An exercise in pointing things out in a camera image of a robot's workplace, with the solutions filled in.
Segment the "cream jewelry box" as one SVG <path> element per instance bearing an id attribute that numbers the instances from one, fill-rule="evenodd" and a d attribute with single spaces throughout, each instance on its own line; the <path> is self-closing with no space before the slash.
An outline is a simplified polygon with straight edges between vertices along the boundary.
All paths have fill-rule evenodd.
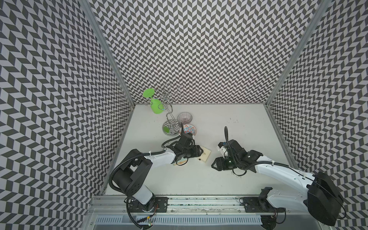
<path id="1" fill-rule="evenodd" d="M 211 154 L 211 150 L 203 147 L 203 146 L 200 146 L 200 148 L 203 150 L 202 154 L 198 157 L 198 160 L 203 162 L 203 163 L 206 163 L 206 161 L 208 160 L 210 154 Z"/>

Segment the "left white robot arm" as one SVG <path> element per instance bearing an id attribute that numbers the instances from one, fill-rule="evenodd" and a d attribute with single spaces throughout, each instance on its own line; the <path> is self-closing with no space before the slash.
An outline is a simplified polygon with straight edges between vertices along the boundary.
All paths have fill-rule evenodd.
<path id="1" fill-rule="evenodd" d="M 110 188 L 125 194 L 127 198 L 151 207 L 155 195 L 144 184 L 151 169 L 175 164 L 180 160 L 200 157 L 204 150 L 196 145 L 191 133 L 182 133 L 162 144 L 162 150 L 142 153 L 131 150 L 112 170 L 108 178 Z"/>

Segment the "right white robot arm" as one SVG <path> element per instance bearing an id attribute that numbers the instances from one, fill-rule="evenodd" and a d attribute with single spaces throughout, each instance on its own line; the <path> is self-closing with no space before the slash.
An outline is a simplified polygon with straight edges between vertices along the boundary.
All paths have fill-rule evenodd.
<path id="1" fill-rule="evenodd" d="M 298 210 L 309 213 L 324 225 L 334 226 L 339 214 L 344 211 L 344 198 L 329 175 L 303 172 L 283 163 L 278 163 L 264 156 L 262 153 L 246 151 L 235 140 L 220 142 L 218 151 L 222 156 L 217 157 L 211 165 L 221 172 L 241 169 L 269 176 L 294 189 L 294 192 L 275 190 L 265 187 L 256 201 L 243 198 L 244 205 L 256 206 L 256 211 L 271 212 L 281 209 Z"/>

